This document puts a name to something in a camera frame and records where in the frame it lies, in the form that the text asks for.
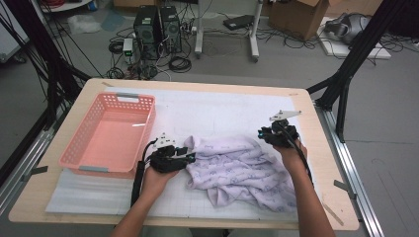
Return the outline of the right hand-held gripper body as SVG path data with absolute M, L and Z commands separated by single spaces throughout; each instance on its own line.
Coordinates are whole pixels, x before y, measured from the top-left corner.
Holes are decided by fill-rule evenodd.
M 299 116 L 301 111 L 280 110 L 269 118 L 271 131 L 274 134 L 274 145 L 279 147 L 293 147 L 294 142 L 299 139 L 299 134 L 294 125 L 289 123 L 289 118 Z

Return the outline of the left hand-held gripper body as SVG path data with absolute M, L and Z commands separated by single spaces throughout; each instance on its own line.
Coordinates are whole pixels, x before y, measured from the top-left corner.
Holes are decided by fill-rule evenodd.
M 153 144 L 155 151 L 149 156 L 149 164 L 160 173 L 170 173 L 185 169 L 188 164 L 173 162 L 176 141 L 163 132 Z

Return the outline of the lavender patterned cloth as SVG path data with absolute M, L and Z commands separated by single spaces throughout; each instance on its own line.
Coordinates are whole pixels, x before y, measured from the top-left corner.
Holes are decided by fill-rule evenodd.
M 186 147 L 196 153 L 187 166 L 187 186 L 208 194 L 215 207 L 245 201 L 273 212 L 296 211 L 294 188 L 280 157 L 267 153 L 253 138 L 190 136 Z

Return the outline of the pink plastic basket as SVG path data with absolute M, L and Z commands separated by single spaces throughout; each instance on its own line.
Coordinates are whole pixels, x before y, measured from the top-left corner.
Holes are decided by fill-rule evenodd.
M 99 93 L 58 164 L 75 174 L 132 179 L 155 116 L 152 95 Z

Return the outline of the person's left hand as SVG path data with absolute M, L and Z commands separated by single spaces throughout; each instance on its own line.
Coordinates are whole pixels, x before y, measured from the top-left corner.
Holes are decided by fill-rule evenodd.
M 141 190 L 141 198 L 155 201 L 163 193 L 167 183 L 178 174 L 178 171 L 160 173 L 154 168 L 146 169 Z

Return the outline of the person's right hand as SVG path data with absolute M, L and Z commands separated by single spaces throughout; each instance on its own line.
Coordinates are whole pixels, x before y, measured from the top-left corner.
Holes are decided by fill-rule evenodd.
M 306 168 L 298 154 L 297 149 L 299 148 L 304 156 L 307 155 L 307 149 L 299 140 L 297 140 L 295 144 L 296 148 L 285 148 L 275 146 L 275 149 L 281 154 L 283 164 L 291 175 L 305 174 Z

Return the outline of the white foam board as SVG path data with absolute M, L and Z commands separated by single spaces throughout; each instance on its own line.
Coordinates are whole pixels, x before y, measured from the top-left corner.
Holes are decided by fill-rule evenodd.
M 316 36 L 321 43 L 323 50 L 328 56 L 336 56 L 338 58 L 346 58 L 350 52 L 349 47 L 340 41 L 333 33 L 325 33 L 325 23 L 329 21 L 329 17 L 324 17 L 316 32 Z M 390 53 L 380 44 L 377 43 L 376 47 L 368 55 L 368 59 L 390 59 Z

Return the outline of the black flat device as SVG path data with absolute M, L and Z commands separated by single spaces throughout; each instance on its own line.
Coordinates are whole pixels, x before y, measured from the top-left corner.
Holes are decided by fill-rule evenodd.
M 223 21 L 223 24 L 231 31 L 239 30 L 250 26 L 254 21 L 251 15 L 243 15 Z

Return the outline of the large cardboard box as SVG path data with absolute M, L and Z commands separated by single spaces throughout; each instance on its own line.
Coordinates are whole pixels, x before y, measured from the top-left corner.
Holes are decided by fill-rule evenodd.
M 269 26 L 299 40 L 316 35 L 329 0 L 277 0 L 271 6 Z

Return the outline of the black computer tower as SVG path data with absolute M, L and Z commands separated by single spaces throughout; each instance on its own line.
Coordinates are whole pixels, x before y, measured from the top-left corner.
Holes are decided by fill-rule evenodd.
M 169 53 L 182 51 L 180 20 L 174 6 L 163 6 L 160 8 L 162 31 Z
M 162 40 L 158 8 L 155 5 L 141 5 L 133 29 L 141 58 L 156 60 L 158 44 Z

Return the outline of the clear plastic bag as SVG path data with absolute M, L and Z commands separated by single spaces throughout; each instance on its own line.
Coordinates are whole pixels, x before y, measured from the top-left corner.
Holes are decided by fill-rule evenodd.
M 93 34 L 101 29 L 100 24 L 93 16 L 75 15 L 67 19 L 70 32 L 73 35 Z

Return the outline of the white cabinet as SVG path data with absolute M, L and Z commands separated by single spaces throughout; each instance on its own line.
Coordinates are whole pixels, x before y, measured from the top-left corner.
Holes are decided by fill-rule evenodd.
M 7 28 L 16 33 L 23 42 L 29 40 L 4 0 L 0 0 L 0 63 L 7 62 L 21 48 Z

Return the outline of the grey metal bracket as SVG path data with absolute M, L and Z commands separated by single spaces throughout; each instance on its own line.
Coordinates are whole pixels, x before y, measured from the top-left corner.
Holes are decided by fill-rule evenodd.
M 41 173 L 45 173 L 48 170 L 48 166 L 42 166 L 42 167 L 36 167 L 34 169 L 32 169 L 28 174 L 23 175 L 21 177 L 21 181 L 22 182 L 27 182 L 32 176 L 37 175 L 37 174 L 41 174 Z
M 343 191 L 345 191 L 348 194 L 348 197 L 350 199 L 356 199 L 357 198 L 357 194 L 355 194 L 351 187 L 349 187 L 347 184 L 344 184 L 338 180 L 334 180 L 333 185 Z

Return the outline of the black metal frame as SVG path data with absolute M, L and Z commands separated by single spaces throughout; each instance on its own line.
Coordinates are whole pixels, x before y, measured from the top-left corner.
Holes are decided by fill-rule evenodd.
M 376 44 L 390 25 L 401 15 L 401 12 L 414 1 L 415 0 L 382 0 L 369 24 L 361 33 L 360 38 L 354 43 L 339 69 L 329 78 L 306 89 L 309 94 L 324 89 L 321 97 L 315 100 L 315 105 L 323 111 L 331 112 L 336 100 L 339 100 L 335 133 L 340 142 L 345 143 L 345 117 L 349 88 L 354 75 L 376 47 Z
M 45 118 L 45 126 L 51 127 L 57 121 L 58 107 L 63 102 L 74 103 L 81 93 L 82 86 L 77 82 L 77 78 L 82 82 L 87 82 L 91 76 L 64 59 L 40 20 L 31 0 L 0 0 L 0 7 L 3 6 L 8 7 L 42 59 L 42 61 L 37 60 L 30 48 L 23 43 L 23 39 L 18 35 L 12 23 L 3 19 L 0 14 L 0 24 L 24 50 L 39 78 L 47 84 L 45 94 L 47 107 L 42 115 Z

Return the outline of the aluminium rail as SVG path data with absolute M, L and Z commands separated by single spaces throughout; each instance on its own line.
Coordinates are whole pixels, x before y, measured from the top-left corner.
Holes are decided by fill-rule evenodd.
M 9 176 L 0 187 L 0 216 L 10 209 L 11 202 L 27 182 L 22 182 L 21 177 L 39 166 L 39 162 L 48 149 L 54 134 L 49 130 L 42 130 L 36 138 L 24 149 L 24 153 L 17 165 L 11 170 Z
M 329 146 L 337 161 L 338 170 L 343 176 L 343 181 L 340 182 L 347 184 L 357 194 L 356 199 L 349 198 L 349 200 L 355 208 L 358 222 L 368 237 L 384 237 L 384 233 L 364 188 L 350 150 L 346 142 L 341 141 L 335 131 L 337 121 L 333 113 L 331 111 L 324 111 L 319 106 L 314 106 L 314 108 L 322 124 L 323 131 L 329 139 Z

